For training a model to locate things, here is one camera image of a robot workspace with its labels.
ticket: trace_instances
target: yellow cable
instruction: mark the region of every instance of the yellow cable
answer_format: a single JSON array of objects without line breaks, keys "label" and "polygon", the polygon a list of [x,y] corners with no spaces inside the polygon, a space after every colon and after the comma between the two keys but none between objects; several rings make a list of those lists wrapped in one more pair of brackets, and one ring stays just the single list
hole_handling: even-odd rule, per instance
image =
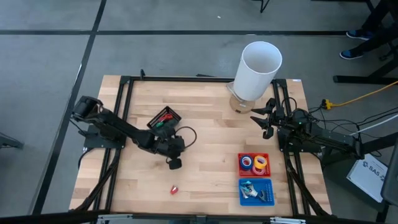
[{"label": "yellow cable", "polygon": [[363,96],[360,96],[360,97],[355,98],[355,99],[353,99],[353,100],[349,100],[349,101],[344,102],[344,103],[338,103],[338,104],[329,103],[328,108],[331,109],[332,107],[347,105],[347,104],[352,103],[352,102],[354,102],[354,101],[360,100],[360,99],[365,98],[365,97],[367,97],[367,96],[370,96],[370,95],[372,95],[372,94],[375,94],[375,93],[378,93],[378,92],[380,92],[380,91],[383,91],[383,90],[385,90],[386,88],[389,88],[389,87],[391,87],[391,86],[393,86],[393,85],[395,85],[395,84],[397,84],[397,83],[398,83],[398,81],[393,82],[393,83],[391,83],[390,85],[387,85],[387,86],[385,86],[385,87],[383,87],[383,88],[381,88],[381,89],[378,89],[378,90],[376,90],[376,91],[373,91],[373,92],[371,92],[371,93],[365,94],[365,95],[363,95]]}]

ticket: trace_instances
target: tape roll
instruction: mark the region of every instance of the tape roll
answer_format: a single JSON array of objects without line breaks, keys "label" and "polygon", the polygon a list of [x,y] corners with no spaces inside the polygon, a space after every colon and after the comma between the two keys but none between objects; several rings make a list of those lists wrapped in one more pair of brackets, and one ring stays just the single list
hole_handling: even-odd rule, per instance
[{"label": "tape roll", "polygon": [[266,173],[265,168],[258,169],[256,166],[253,166],[253,168],[251,170],[252,170],[253,174],[256,174],[256,175],[264,175]]},{"label": "tape roll", "polygon": [[256,156],[255,158],[254,158],[254,166],[257,168],[257,169],[264,169],[264,168],[266,168],[266,166],[267,166],[267,159],[266,158],[264,158],[264,157],[262,157],[262,156]]},{"label": "tape roll", "polygon": [[253,166],[253,160],[250,156],[243,156],[241,159],[241,167],[244,170],[249,170]]}]

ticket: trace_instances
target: blue bin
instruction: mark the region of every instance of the blue bin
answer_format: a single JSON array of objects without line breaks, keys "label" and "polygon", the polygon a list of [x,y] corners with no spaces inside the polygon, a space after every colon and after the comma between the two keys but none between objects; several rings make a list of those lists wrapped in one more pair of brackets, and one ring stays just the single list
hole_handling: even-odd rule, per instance
[{"label": "blue bin", "polygon": [[272,190],[272,181],[270,179],[239,179],[239,186],[247,181],[252,182],[254,189],[261,194],[261,190],[266,193],[266,201],[254,197],[244,198],[239,188],[239,201],[242,206],[274,206],[274,191]]}]

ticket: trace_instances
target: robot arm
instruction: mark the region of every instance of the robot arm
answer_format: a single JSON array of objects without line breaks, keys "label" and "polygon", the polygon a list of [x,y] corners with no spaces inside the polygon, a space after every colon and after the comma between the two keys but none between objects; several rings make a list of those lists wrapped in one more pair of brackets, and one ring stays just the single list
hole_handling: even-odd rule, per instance
[{"label": "robot arm", "polygon": [[185,149],[184,140],[175,135],[174,128],[165,128],[166,138],[156,136],[150,130],[137,129],[133,125],[123,121],[112,111],[103,108],[100,100],[82,96],[72,112],[72,118],[76,121],[93,124],[99,129],[102,138],[110,141],[118,141],[127,136],[132,139],[138,148],[153,154],[161,154],[169,157],[170,169],[181,167],[178,158]]},{"label": "robot arm", "polygon": [[267,114],[266,119],[251,117],[262,129],[266,130],[263,134],[264,139],[269,139],[274,135],[273,126],[276,126],[285,133],[289,143],[302,145],[304,151],[318,152],[321,147],[329,147],[363,159],[364,152],[361,144],[354,137],[319,127],[314,123],[317,119],[303,109],[298,108],[286,116],[284,111],[278,111],[278,109],[273,111],[274,107],[275,99],[271,98],[265,108],[252,110],[262,115]]}]

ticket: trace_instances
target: sneaker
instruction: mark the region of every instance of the sneaker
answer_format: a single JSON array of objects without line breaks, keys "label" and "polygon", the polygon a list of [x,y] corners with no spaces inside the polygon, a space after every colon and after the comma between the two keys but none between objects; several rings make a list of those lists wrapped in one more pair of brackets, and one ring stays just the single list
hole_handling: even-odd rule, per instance
[{"label": "sneaker", "polygon": [[347,37],[352,39],[369,40],[373,37],[373,33],[365,30],[350,30],[346,33]]},{"label": "sneaker", "polygon": [[357,59],[357,58],[363,57],[363,54],[355,55],[350,50],[345,50],[343,52],[340,52],[340,57],[345,60],[352,60],[352,59]]}]

